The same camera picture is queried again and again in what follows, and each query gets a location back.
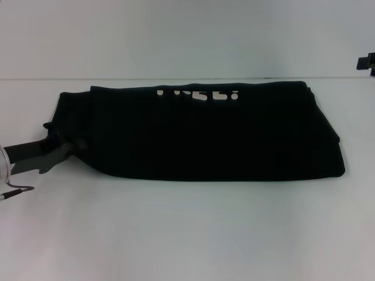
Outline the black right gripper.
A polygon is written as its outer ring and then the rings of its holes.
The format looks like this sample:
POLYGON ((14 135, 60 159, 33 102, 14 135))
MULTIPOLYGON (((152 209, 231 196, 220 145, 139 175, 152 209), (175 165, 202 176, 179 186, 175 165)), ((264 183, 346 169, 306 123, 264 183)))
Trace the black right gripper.
POLYGON ((369 53, 367 57, 359 57, 357 61, 357 70, 371 69, 370 75, 375 76, 375 52, 369 53))

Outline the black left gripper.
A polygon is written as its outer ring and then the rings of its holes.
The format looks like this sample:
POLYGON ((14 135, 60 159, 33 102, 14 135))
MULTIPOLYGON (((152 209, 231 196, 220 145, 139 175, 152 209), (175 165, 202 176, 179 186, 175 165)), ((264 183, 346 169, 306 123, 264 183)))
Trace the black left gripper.
POLYGON ((9 157, 11 175, 38 170, 40 174, 48 172, 55 165, 65 161, 74 150, 86 150, 87 145, 82 139, 74 140, 73 144, 62 137, 55 122, 47 122, 43 127, 48 132, 55 132, 42 140, 6 147, 9 157))

